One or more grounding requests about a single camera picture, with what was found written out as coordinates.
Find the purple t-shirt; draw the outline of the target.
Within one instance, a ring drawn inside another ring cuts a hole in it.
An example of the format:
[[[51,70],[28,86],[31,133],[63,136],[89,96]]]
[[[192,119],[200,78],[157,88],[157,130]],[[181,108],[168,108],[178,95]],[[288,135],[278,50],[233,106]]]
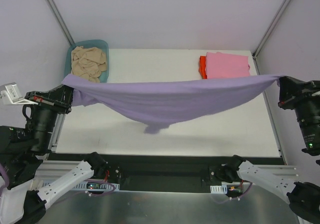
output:
[[[146,134],[156,134],[172,124],[243,105],[280,78],[265,74],[178,82],[94,83],[69,74],[62,84],[73,88],[74,107],[103,104],[145,124]]]

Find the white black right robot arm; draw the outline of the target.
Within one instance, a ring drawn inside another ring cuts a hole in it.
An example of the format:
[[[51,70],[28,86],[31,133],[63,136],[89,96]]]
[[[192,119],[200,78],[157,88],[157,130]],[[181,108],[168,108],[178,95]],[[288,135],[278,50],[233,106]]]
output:
[[[320,155],[320,82],[302,81],[290,76],[254,75],[235,78],[238,87],[258,95],[274,82],[279,86],[278,107],[293,110],[305,147],[302,152]],[[290,210],[309,224],[320,222],[320,187],[301,181],[294,166],[253,164],[234,155],[215,171],[213,176],[223,183],[245,181],[255,184],[288,204]]]

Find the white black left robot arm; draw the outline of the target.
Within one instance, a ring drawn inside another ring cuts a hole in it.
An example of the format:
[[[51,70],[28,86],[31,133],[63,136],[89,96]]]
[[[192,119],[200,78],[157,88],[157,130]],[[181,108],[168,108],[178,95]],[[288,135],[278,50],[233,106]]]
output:
[[[35,224],[76,185],[107,173],[106,161],[96,152],[87,154],[71,170],[45,173],[45,157],[72,110],[73,94],[73,88],[65,85],[27,94],[21,94],[16,83],[0,87],[3,103],[21,106],[26,120],[24,127],[0,128],[1,223]]]

